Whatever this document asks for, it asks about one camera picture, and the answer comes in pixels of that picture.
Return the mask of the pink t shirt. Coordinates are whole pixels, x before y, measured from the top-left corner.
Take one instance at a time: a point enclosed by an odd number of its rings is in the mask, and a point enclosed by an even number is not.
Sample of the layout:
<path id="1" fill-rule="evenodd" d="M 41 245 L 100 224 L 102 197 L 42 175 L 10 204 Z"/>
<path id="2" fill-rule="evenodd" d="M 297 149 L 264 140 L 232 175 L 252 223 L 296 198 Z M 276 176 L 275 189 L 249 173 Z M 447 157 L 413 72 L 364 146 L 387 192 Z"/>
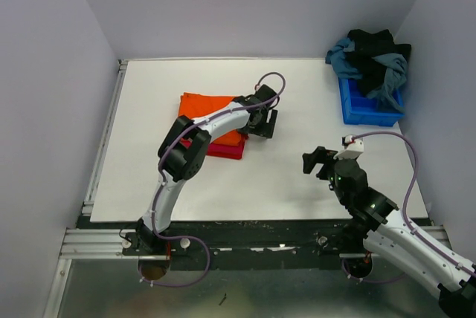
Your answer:
<path id="1" fill-rule="evenodd" d="M 245 150 L 246 140 L 247 137 L 242 137 L 237 146 L 211 143 L 207 150 L 207 156 L 231 160 L 241 160 Z"/>

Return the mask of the orange t shirt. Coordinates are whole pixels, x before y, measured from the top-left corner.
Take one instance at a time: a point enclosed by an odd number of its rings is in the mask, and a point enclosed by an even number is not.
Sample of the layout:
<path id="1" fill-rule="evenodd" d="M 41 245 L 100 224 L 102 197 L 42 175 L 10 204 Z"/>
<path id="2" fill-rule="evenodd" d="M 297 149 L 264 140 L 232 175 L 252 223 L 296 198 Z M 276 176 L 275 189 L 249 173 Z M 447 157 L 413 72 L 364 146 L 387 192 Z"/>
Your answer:
<path id="1" fill-rule="evenodd" d="M 221 108 L 226 107 L 234 96 L 208 96 L 194 93 L 183 93 L 178 108 L 178 116 L 187 116 L 190 119 L 204 117 Z M 238 146 L 243 143 L 246 136 L 233 130 L 218 137 L 213 143 L 223 146 Z"/>

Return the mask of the grey blue t shirt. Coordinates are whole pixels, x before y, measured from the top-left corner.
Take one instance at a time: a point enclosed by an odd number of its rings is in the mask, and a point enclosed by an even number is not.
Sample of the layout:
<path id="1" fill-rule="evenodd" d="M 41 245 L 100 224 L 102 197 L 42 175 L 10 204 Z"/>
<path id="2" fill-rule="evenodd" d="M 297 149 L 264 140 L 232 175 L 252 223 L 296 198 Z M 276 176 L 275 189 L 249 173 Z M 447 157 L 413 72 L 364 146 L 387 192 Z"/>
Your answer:
<path id="1" fill-rule="evenodd" d="M 375 99 L 380 105 L 392 108 L 400 114 L 404 113 L 404 107 L 400 105 L 393 93 L 399 90 L 407 81 L 408 62 L 400 53 L 386 53 L 373 57 L 373 60 L 385 66 L 383 83 L 370 91 L 366 98 Z"/>

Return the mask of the black t shirt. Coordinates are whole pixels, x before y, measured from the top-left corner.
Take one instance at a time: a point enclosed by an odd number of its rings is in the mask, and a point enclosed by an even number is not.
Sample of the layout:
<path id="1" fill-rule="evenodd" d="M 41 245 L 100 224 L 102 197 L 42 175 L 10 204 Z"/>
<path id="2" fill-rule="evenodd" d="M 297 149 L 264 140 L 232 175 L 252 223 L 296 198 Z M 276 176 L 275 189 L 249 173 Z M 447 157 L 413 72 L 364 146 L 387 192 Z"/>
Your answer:
<path id="1" fill-rule="evenodd" d="M 354 42 L 354 50 L 347 53 L 346 60 L 361 74 L 361 79 L 356 82 L 358 90 L 366 97 L 384 83 L 387 66 L 376 60 L 376 57 L 394 53 L 408 62 L 411 56 L 412 45 L 396 44 L 388 29 L 377 33 L 354 29 L 347 37 Z"/>

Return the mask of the teal blue t shirt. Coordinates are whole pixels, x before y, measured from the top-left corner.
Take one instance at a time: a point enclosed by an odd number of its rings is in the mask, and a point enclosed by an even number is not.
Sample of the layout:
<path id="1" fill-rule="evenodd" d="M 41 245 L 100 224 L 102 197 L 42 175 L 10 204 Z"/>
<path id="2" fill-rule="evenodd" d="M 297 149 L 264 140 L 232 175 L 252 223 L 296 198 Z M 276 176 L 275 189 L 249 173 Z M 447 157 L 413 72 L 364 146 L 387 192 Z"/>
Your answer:
<path id="1" fill-rule="evenodd" d="M 340 39 L 326 54 L 325 63 L 332 66 L 341 79 L 361 80 L 361 72 L 347 61 L 347 54 L 355 50 L 355 42 L 348 37 Z"/>

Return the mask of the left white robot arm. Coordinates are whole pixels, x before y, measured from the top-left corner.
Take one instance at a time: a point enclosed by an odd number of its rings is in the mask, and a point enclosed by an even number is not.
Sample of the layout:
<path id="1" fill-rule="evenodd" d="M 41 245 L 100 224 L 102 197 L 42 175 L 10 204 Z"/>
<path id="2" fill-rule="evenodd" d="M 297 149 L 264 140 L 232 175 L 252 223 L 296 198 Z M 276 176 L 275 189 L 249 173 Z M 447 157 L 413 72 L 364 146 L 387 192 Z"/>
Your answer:
<path id="1" fill-rule="evenodd" d="M 269 139 L 274 133 L 280 91 L 258 84 L 255 92 L 238 96 L 201 117 L 183 114 L 176 118 L 158 149 L 159 181 L 151 204 L 138 221 L 135 233 L 139 247 L 155 255 L 165 241 L 187 239 L 204 242 L 189 235 L 167 237 L 162 233 L 171 224 L 171 215 L 188 180 L 193 178 L 205 161 L 215 140 L 231 133 L 252 134 Z"/>

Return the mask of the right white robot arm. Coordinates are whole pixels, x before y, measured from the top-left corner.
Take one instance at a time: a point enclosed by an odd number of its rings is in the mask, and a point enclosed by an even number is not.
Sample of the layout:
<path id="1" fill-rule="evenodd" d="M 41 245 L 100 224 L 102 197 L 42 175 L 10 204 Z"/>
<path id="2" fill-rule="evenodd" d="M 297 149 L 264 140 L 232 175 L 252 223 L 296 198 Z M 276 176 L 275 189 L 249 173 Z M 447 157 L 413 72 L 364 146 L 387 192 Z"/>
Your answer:
<path id="1" fill-rule="evenodd" d="M 341 249 L 381 256 L 436 297 L 448 317 L 474 317 L 475 263 L 405 219 L 397 204 L 371 188 L 357 162 L 360 154 L 319 146 L 302 156 L 303 172 L 320 165 L 317 178 L 328 182 L 351 216 L 338 241 Z"/>

